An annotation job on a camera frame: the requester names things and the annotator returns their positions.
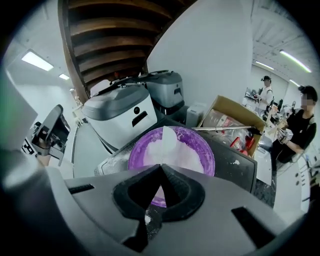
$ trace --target white ceiling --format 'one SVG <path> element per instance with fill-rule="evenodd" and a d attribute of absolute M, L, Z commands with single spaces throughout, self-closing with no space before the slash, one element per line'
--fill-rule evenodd
<path fill-rule="evenodd" d="M 273 67 L 274 70 L 265 69 L 286 81 L 292 79 L 301 85 L 319 87 L 320 64 L 317 53 L 289 13 L 274 0 L 246 0 L 245 4 L 248 2 L 252 3 L 252 6 L 248 7 L 251 10 L 252 21 L 252 64 L 264 68 L 255 63 L 259 61 Z M 35 51 L 54 68 L 44 71 L 23 62 L 21 58 L 28 49 Z M 280 54 L 280 50 L 285 50 L 296 57 L 308 66 L 312 73 L 307 73 L 292 60 Z M 24 78 L 20 77 L 21 82 L 35 71 L 41 73 L 43 77 L 49 75 L 51 84 L 65 83 L 72 86 L 70 79 L 65 81 L 58 78 L 62 73 L 69 76 L 59 29 L 58 0 L 46 1 L 29 17 L 15 35 L 4 60 L 9 71 L 23 70 Z"/>
<path fill-rule="evenodd" d="M 50 71 L 42 70 L 21 60 L 32 49 L 44 60 L 53 65 Z M 4 65 L 13 73 L 16 84 L 54 85 L 66 84 L 71 87 L 71 80 L 63 80 L 59 75 L 69 76 L 65 61 L 62 38 L 58 21 L 58 0 L 44 2 L 23 23 L 17 31 L 5 56 Z"/>
<path fill-rule="evenodd" d="M 300 85 L 319 87 L 320 64 L 308 37 L 290 14 L 274 0 L 252 1 L 252 64 Z M 312 70 L 307 73 L 295 62 L 280 54 L 284 50 Z M 266 64 L 274 70 L 263 67 Z"/>

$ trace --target white container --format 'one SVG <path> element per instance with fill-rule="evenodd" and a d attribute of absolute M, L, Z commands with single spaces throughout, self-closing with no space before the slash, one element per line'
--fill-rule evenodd
<path fill-rule="evenodd" d="M 149 92 L 138 84 L 113 86 L 89 99 L 82 112 L 112 152 L 157 122 Z"/>
<path fill-rule="evenodd" d="M 205 109 L 206 105 L 203 103 L 191 105 L 186 111 L 185 126 L 189 128 L 197 127 L 204 115 Z"/>

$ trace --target plastic bag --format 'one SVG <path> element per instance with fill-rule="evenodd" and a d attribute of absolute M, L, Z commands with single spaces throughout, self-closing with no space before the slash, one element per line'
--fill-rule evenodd
<path fill-rule="evenodd" d="M 205 117 L 203 127 L 232 127 L 232 126 L 243 126 L 243 124 L 226 114 L 211 109 L 209 114 Z M 246 136 L 249 134 L 246 129 L 237 130 L 223 130 L 223 131 L 207 131 L 213 138 L 217 138 L 224 144 L 233 147 L 237 150 L 246 149 Z"/>

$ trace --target person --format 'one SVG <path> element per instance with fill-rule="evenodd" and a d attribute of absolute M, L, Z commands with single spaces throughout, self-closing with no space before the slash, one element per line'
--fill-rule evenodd
<path fill-rule="evenodd" d="M 271 148 L 272 170 L 277 170 L 277 161 L 289 162 L 295 154 L 302 154 L 314 139 L 317 124 L 314 121 L 314 108 L 318 101 L 316 90 L 312 86 L 301 86 L 301 109 L 295 109 L 285 122 L 283 130 L 288 128 L 292 131 L 291 140 L 284 138 L 280 132 L 277 140 Z"/>
<path fill-rule="evenodd" d="M 274 97 L 271 86 L 271 78 L 266 75 L 261 80 L 264 83 L 264 87 L 258 98 L 258 103 L 255 108 L 255 111 L 258 113 L 258 116 L 261 116 L 262 113 L 267 110 L 267 107 L 271 104 L 271 101 Z"/>

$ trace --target wooden staircase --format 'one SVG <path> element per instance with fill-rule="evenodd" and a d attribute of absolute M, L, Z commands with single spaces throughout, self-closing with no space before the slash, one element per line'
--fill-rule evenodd
<path fill-rule="evenodd" d="M 82 103 L 98 82 L 148 72 L 147 58 L 196 0 L 59 0 L 63 50 Z"/>

